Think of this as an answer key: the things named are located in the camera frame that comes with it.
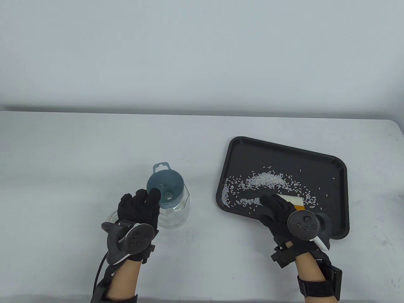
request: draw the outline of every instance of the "white table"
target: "white table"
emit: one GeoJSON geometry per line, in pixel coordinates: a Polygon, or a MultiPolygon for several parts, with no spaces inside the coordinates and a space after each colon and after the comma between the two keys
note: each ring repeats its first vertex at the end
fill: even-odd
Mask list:
{"type": "Polygon", "coordinates": [[[17,295],[19,302],[34,295],[88,300],[106,251],[101,223],[123,194],[145,187],[161,161],[184,177],[191,212],[183,226],[160,229],[141,270],[140,297],[302,301],[294,265],[280,269],[269,257],[269,230],[215,202],[236,136],[341,158],[351,231],[329,252],[343,270],[341,298],[402,302],[404,138],[394,122],[0,112],[3,302],[17,295]]]}

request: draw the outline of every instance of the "forearm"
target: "forearm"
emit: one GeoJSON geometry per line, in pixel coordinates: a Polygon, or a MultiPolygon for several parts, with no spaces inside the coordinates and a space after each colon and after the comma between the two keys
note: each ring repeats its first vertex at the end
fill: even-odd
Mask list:
{"type": "Polygon", "coordinates": [[[136,295],[136,284],[141,262],[126,260],[115,272],[107,292],[107,299],[122,301],[136,295]]]}
{"type": "MultiPolygon", "coordinates": [[[[286,246],[292,246],[291,242],[288,242],[286,246]]],[[[308,282],[322,282],[325,281],[325,277],[318,267],[317,262],[314,260],[313,256],[307,252],[296,257],[296,268],[299,277],[303,281],[308,282]]],[[[307,297],[305,298],[306,303],[336,303],[338,302],[334,296],[331,297],[307,297]]]]}

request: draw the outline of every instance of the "wrist-mounted device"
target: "wrist-mounted device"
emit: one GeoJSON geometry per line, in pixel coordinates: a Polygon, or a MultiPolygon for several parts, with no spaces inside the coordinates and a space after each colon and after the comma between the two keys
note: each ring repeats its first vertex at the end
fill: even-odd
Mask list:
{"type": "Polygon", "coordinates": [[[312,213],[308,210],[297,210],[293,212],[287,222],[290,233],[299,241],[297,245],[287,248],[285,242],[275,248],[275,253],[271,256],[274,262],[278,262],[284,268],[296,257],[311,253],[316,260],[326,281],[308,282],[299,277],[300,292],[305,297],[330,297],[335,296],[339,301],[341,293],[342,271],[331,265],[329,257],[324,251],[330,249],[330,234],[332,224],[330,218],[323,213],[312,213]]]}
{"type": "Polygon", "coordinates": [[[329,257],[321,251],[314,242],[303,241],[299,246],[293,245],[290,248],[287,248],[286,245],[282,243],[275,248],[275,251],[276,252],[271,258],[274,262],[277,262],[281,268],[294,262],[297,256],[310,252],[316,260],[326,281],[308,282],[297,277],[300,292],[305,297],[335,296],[337,301],[339,301],[341,294],[342,270],[332,266],[329,257]]]}
{"type": "MultiPolygon", "coordinates": [[[[145,223],[134,223],[128,220],[119,220],[116,223],[104,222],[101,228],[108,233],[107,247],[105,254],[98,268],[94,281],[93,297],[90,303],[109,302],[106,300],[106,292],[111,284],[114,273],[120,268],[126,259],[139,261],[145,264],[154,251],[155,246],[151,244],[158,231],[145,223]],[[97,284],[104,261],[109,264],[105,270],[103,279],[97,284]]],[[[135,303],[137,295],[124,303],[135,303]]]]}

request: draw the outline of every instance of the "black cable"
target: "black cable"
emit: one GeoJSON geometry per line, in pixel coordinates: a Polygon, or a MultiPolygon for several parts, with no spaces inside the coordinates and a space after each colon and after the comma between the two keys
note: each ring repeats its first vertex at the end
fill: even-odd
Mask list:
{"type": "Polygon", "coordinates": [[[96,286],[97,286],[98,277],[99,277],[99,275],[100,275],[102,265],[104,264],[105,259],[107,258],[107,254],[108,254],[108,252],[107,252],[107,253],[105,254],[105,256],[102,258],[100,267],[98,268],[98,271],[97,271],[97,275],[95,276],[94,287],[93,287],[93,294],[94,294],[95,288],[96,288],[96,286]]]}

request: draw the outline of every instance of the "brush bristles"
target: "brush bristles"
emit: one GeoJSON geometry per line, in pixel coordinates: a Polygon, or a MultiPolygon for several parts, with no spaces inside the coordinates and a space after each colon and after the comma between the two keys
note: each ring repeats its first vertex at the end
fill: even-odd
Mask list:
{"type": "Polygon", "coordinates": [[[303,198],[301,197],[296,197],[296,196],[288,196],[288,195],[280,195],[278,196],[284,198],[286,201],[292,203],[297,210],[304,209],[304,203],[303,203],[303,198]]]}

